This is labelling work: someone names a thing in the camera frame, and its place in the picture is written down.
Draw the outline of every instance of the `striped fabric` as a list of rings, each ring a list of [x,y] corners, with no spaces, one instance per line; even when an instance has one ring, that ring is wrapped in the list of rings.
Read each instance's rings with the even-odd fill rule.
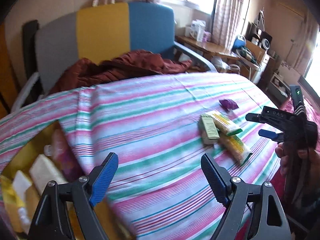
[[[240,137],[253,152],[243,167],[221,147],[201,141],[200,114],[222,111],[218,100],[223,98],[238,104],[228,116],[243,129]],[[209,239],[224,208],[210,190],[200,158],[211,154],[248,183],[270,180],[279,167],[276,143],[259,137],[258,130],[274,129],[244,118],[265,105],[274,107],[253,83],[235,74],[158,75],[62,92],[0,120],[0,170],[59,119],[85,173],[109,152],[118,154],[107,195],[139,239]]]

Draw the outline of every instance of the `person's hand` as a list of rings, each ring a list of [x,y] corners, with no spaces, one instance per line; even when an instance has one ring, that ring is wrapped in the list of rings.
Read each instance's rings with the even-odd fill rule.
[[[280,173],[282,176],[286,176],[288,173],[289,156],[284,155],[283,145],[284,143],[279,143],[278,147],[275,149],[277,156],[280,160]],[[308,158],[308,151],[298,150],[298,156],[301,159]],[[320,155],[314,150],[309,148],[309,160],[310,160],[310,177],[308,188],[313,188],[315,186],[319,187],[320,184]]]

